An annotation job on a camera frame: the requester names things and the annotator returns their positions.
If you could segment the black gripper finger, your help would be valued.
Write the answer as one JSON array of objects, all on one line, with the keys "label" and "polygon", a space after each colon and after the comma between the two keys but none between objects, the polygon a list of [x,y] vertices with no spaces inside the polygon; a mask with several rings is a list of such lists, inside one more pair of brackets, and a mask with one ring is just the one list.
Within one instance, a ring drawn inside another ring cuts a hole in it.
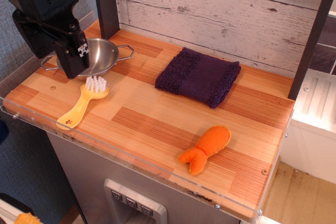
[{"label": "black gripper finger", "polygon": [[56,40],[54,48],[68,79],[74,79],[90,66],[88,42],[83,31]]},{"label": "black gripper finger", "polygon": [[12,18],[21,36],[37,58],[42,59],[52,51],[55,51],[61,59],[65,57],[63,45],[66,17],[64,15],[40,11],[14,11]]}]

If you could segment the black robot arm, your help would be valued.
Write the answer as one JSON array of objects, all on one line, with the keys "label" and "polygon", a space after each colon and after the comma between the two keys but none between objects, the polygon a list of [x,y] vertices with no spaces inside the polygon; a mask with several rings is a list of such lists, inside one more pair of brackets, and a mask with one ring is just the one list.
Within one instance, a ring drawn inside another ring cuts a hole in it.
[{"label": "black robot arm", "polygon": [[55,52],[69,79],[89,63],[88,42],[73,8],[79,0],[9,0],[13,21],[34,55],[43,59]]}]

